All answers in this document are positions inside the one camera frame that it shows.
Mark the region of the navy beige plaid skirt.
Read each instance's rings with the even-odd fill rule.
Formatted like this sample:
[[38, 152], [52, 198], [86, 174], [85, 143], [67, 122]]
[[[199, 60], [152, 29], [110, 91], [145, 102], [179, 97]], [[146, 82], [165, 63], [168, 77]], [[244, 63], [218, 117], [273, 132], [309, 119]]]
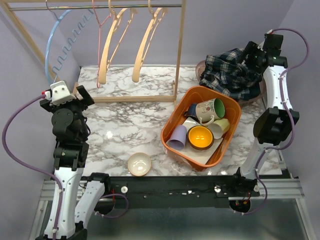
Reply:
[[260, 95], [262, 75], [239, 63], [243, 48], [234, 48], [217, 55], [207, 55], [199, 85], [236, 101], [249, 101]]

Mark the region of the light blue hanger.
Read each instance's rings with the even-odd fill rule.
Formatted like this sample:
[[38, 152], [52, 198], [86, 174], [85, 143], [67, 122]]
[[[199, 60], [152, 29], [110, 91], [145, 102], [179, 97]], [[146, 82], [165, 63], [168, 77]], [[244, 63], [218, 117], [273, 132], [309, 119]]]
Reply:
[[49, 85], [54, 84], [58, 79], [58, 73], [62, 69], [64, 65], [64, 61], [68, 58], [69, 52], [72, 50], [73, 45], [77, 42], [78, 36], [82, 33], [83, 29], [86, 27], [87, 22], [94, 16], [94, 11], [90, 8], [87, 9], [89, 14], [82, 15], [81, 20], [77, 23], [75, 29], [72, 30], [72, 37], [67, 38], [67, 45], [62, 47], [63, 55], [59, 55], [57, 57], [58, 66], [50, 67], [50, 53], [51, 53], [51, 45], [53, 42], [54, 34], [58, 29], [60, 23], [63, 19], [72, 11], [73, 9], [67, 9], [64, 13], [62, 13], [54, 23], [51, 32], [49, 34], [46, 49], [45, 49], [45, 57], [44, 57], [44, 71]]

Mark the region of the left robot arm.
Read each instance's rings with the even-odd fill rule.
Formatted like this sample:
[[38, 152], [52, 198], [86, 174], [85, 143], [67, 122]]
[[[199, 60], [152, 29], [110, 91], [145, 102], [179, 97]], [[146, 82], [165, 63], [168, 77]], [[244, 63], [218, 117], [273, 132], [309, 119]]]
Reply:
[[50, 85], [40, 106], [52, 113], [52, 133], [56, 144], [53, 151], [55, 188], [51, 212], [44, 233], [39, 240], [85, 240], [87, 226], [100, 198], [111, 191], [109, 175], [93, 173], [88, 178], [84, 194], [77, 199], [79, 184], [89, 152], [91, 133], [83, 115], [94, 100], [81, 85], [70, 92], [64, 81]]

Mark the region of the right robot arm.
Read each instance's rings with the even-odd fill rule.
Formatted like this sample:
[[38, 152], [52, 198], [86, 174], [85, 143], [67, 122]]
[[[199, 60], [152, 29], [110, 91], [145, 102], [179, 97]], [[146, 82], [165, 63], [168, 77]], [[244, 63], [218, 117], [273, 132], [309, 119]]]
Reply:
[[300, 114], [293, 110], [287, 89], [287, 58], [281, 56], [283, 35], [273, 32], [264, 35], [264, 41], [249, 41], [238, 63], [262, 74], [266, 84], [267, 107], [253, 126], [254, 142], [247, 159], [238, 168], [230, 191], [248, 195], [257, 188], [260, 170], [272, 150], [279, 150], [281, 142], [293, 136], [293, 127]]

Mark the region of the orange plastic bin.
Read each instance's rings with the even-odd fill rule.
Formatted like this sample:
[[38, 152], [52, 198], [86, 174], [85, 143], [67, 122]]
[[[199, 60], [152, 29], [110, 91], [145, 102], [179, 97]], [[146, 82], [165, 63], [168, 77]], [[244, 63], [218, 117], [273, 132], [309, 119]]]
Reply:
[[[201, 103], [204, 101], [208, 101], [210, 99], [220, 98], [224, 106], [226, 108], [225, 111], [225, 118], [228, 119], [230, 123], [230, 128], [227, 133], [223, 136], [223, 141], [218, 147], [217, 151], [213, 154], [213, 156], [209, 159], [207, 164], [201, 164], [195, 162], [193, 159], [189, 157], [185, 157], [184, 155], [177, 152], [176, 149], [173, 149], [168, 146], [168, 140], [170, 139], [174, 129], [178, 125], [183, 125], [187, 118], [184, 117], [184, 113], [188, 110], [188, 107], [193, 103]], [[207, 168], [212, 168], [218, 165], [221, 160], [223, 159], [228, 146], [234, 136], [234, 133], [237, 129], [240, 117], [242, 114], [242, 110], [238, 102], [234, 99], [225, 96], [219, 92], [216, 92], [212, 89], [203, 87], [203, 86], [194, 86], [191, 87], [182, 97], [181, 101], [174, 109], [173, 113], [171, 114], [170, 118], [166, 122], [165, 126], [161, 131], [161, 141], [165, 148], [165, 153], [172, 159], [183, 162], [185, 164], [190, 165], [196, 171], [203, 171]]]

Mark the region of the floral green-inside mug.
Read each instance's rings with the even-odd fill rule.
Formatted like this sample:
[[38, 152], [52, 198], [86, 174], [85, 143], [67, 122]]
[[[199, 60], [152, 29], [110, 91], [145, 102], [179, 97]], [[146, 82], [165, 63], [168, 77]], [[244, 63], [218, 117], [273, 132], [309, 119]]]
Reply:
[[201, 103], [195, 107], [196, 117], [202, 126], [208, 126], [215, 120], [224, 118], [226, 110], [220, 98], [214, 98]]

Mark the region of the pale yellow cup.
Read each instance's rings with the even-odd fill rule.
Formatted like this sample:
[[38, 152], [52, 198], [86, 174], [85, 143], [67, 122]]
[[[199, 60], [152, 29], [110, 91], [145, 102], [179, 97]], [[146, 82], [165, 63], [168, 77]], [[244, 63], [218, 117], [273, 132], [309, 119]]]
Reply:
[[230, 122], [227, 118], [217, 119], [208, 128], [214, 139], [220, 139], [230, 129]]

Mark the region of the white bowl on table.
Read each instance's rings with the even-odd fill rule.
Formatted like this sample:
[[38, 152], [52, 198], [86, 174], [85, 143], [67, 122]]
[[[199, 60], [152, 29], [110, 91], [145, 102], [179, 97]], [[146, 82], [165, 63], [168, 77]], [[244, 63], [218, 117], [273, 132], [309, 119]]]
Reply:
[[128, 171], [135, 177], [145, 176], [150, 171], [151, 166], [151, 158], [143, 152], [132, 154], [127, 162]]

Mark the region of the dark blue mug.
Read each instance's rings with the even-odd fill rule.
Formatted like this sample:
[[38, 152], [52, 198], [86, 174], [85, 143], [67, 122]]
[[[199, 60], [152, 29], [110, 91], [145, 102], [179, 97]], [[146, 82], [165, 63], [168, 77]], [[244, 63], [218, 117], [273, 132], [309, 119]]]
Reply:
[[193, 120], [197, 121], [198, 118], [197, 118], [197, 115], [196, 115], [196, 107], [197, 107], [197, 104], [196, 103], [192, 103], [188, 110], [184, 112], [183, 116], [186, 117], [186, 118], [192, 118]]

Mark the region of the yellow bowl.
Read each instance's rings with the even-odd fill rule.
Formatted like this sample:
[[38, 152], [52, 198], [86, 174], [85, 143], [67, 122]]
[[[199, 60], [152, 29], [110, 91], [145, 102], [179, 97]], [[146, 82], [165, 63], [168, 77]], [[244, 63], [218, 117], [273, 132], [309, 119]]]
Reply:
[[187, 131], [186, 138], [192, 148], [200, 151], [208, 150], [215, 141], [213, 133], [202, 125], [191, 127]]

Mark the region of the lavender cup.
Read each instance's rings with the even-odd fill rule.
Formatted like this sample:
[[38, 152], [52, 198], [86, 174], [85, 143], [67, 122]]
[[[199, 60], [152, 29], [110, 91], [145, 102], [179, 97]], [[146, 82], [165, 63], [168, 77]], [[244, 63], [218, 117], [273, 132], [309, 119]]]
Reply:
[[187, 128], [178, 125], [172, 132], [167, 145], [175, 150], [182, 150], [186, 145]]

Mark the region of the white plate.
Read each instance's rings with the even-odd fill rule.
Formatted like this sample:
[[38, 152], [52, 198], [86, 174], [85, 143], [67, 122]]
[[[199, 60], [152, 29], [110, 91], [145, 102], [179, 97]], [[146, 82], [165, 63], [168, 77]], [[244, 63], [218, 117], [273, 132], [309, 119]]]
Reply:
[[214, 155], [214, 153], [217, 151], [218, 147], [223, 142], [223, 138], [215, 139], [213, 142], [213, 145], [206, 150], [197, 150], [193, 148], [188, 141], [186, 140], [185, 146], [181, 150], [177, 150], [178, 153], [181, 155], [188, 157], [198, 164], [207, 164], [209, 162], [209, 159]]

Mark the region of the wooden clothes rack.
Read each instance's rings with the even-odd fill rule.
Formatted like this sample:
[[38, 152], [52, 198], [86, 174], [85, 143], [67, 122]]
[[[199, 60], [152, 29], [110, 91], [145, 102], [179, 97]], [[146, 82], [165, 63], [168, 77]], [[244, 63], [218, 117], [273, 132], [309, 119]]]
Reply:
[[[16, 12], [18, 11], [37, 11], [39, 8], [35, 7], [10, 7], [11, 1], [10, 0], [2, 0], [0, 2], [0, 6], [5, 11], [6, 15], [15, 25], [19, 33], [22, 35], [23, 39], [26, 41], [28, 46], [31, 48], [33, 53], [36, 55], [38, 60], [45, 66], [45, 53], [42, 53], [41, 50], [38, 48], [35, 41], [29, 35], [28, 31], [25, 29], [24, 25], [20, 22], [20, 19], [16, 16]], [[140, 4], [140, 5], [113, 5], [111, 2], [111, 7], [117, 13], [119, 18], [117, 26], [119, 27], [122, 15], [126, 10], [130, 10], [130, 15], [134, 16], [136, 12], [136, 8], [147, 8], [148, 4]], [[155, 11], [157, 8], [174, 8], [174, 4], [151, 4], [152, 9]], [[180, 28], [179, 28], [179, 41], [178, 41], [178, 51], [177, 51], [177, 61], [176, 61], [176, 69], [175, 69], [175, 80], [172, 83], [173, 87], [173, 94], [172, 95], [156, 95], [156, 96], [116, 96], [116, 97], [95, 97], [93, 100], [95, 103], [142, 103], [142, 102], [173, 102], [177, 101], [177, 94], [178, 94], [178, 84], [179, 84], [179, 76], [180, 76], [180, 64], [181, 64], [181, 55], [182, 55], [182, 45], [183, 45], [183, 36], [184, 36], [184, 25], [185, 25], [185, 13], [186, 13], [186, 1], [182, 1], [178, 8], [181, 9], [180, 15]], [[109, 10], [108, 2], [104, 8]], [[113, 60], [113, 56], [107, 57], [111, 59], [110, 65]]]

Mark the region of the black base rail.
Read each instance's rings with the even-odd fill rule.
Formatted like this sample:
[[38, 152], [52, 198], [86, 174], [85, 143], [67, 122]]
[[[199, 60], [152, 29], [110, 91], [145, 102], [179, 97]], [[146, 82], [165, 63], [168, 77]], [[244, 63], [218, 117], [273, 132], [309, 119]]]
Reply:
[[100, 200], [96, 210], [228, 208], [230, 198], [258, 197], [257, 180], [239, 174], [223, 176], [83, 176], [82, 180], [105, 180], [106, 194], [114, 197]]

